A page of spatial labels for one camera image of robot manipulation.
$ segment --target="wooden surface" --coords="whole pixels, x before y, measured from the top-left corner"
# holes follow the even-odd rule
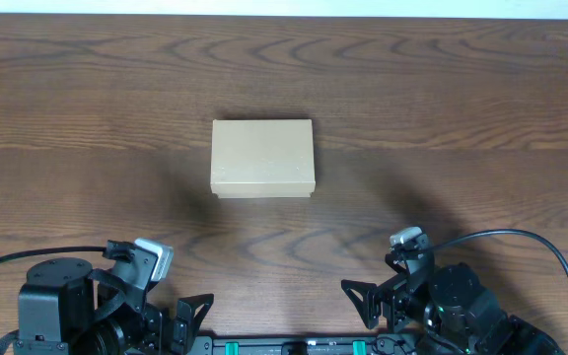
[[[310,199],[217,200],[211,121],[314,121]],[[389,235],[524,228],[568,258],[568,22],[0,16],[0,255],[147,237],[150,295],[219,335],[365,330]],[[83,254],[109,266],[97,254]],[[0,266],[0,336],[25,272]],[[568,283],[515,237],[441,252],[568,352]]]

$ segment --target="green tape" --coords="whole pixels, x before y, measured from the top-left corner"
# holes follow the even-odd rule
[[[367,344],[363,340],[356,340],[352,342],[354,348],[354,355],[367,355]]]
[[[225,344],[225,355],[239,355],[240,352],[240,345],[238,345],[238,343]]]

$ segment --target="beige box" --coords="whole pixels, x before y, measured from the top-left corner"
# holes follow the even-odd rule
[[[312,122],[214,120],[210,184],[220,198],[310,197]]]

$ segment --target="white wall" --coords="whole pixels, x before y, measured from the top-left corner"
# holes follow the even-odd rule
[[[0,0],[0,12],[568,19],[568,0]]]

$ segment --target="wooden table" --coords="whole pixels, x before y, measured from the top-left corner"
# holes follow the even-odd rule
[[[213,119],[314,121],[310,199],[218,200]],[[343,278],[383,282],[389,235],[523,228],[568,258],[568,22],[0,16],[0,255],[146,237],[150,299],[212,292],[219,335],[357,333]],[[109,262],[81,254],[96,266]],[[0,266],[0,336],[44,258]],[[441,252],[568,352],[542,245]]]

